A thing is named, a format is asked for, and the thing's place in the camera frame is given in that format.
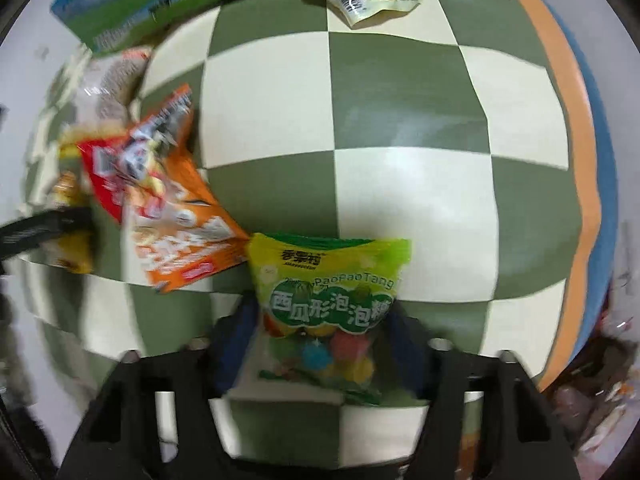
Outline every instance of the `red gumball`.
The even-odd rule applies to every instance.
[[[266,312],[263,314],[262,319],[264,321],[264,329],[271,337],[284,337],[296,331],[295,328],[273,319]]]
[[[357,361],[369,350],[369,339],[364,334],[353,335],[338,330],[331,338],[329,346],[336,361]]]

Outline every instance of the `checkered floor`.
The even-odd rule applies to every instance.
[[[88,59],[79,52],[52,86],[27,211],[42,206],[58,170],[56,138]],[[400,298],[411,316],[465,351],[510,348],[531,375],[545,370],[582,217],[565,104],[518,0],[422,0],[354,30],[324,0],[238,0],[156,50],[132,114],[185,82],[198,110],[194,158],[244,229],[410,238]],[[175,351],[250,287],[236,267],[158,295],[129,219],[120,230],[95,215],[94,275],[47,267],[39,253],[24,264],[53,361],[86,396],[125,350]],[[410,453],[424,409],[393,374],[383,393],[395,409],[341,406],[336,392],[259,381],[262,343],[230,400],[214,403],[230,452],[327,466]],[[170,394],[159,399],[171,436]],[[293,402],[303,400],[313,402]],[[478,409],[469,402],[469,432]]]

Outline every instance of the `black strap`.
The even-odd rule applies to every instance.
[[[35,249],[41,243],[92,228],[89,207],[48,210],[0,227],[0,261]]]

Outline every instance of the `yellow gumball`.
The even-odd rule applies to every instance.
[[[345,366],[342,369],[342,376],[352,383],[364,384],[370,380],[373,375],[373,361],[368,357],[363,357],[354,363]]]
[[[326,368],[318,372],[318,376],[323,379],[334,378],[336,376],[335,365],[333,363],[329,363]]]
[[[335,326],[324,323],[318,326],[309,326],[305,330],[313,337],[327,337],[335,332]]]

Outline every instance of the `brand logo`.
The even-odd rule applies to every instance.
[[[187,270],[182,273],[182,277],[185,280],[194,280],[195,278],[213,272],[213,264],[211,262],[204,262],[194,269]]]
[[[295,251],[292,249],[284,249],[280,253],[280,257],[286,266],[300,267],[302,269],[316,270],[320,265],[324,253],[311,253],[308,251]]]

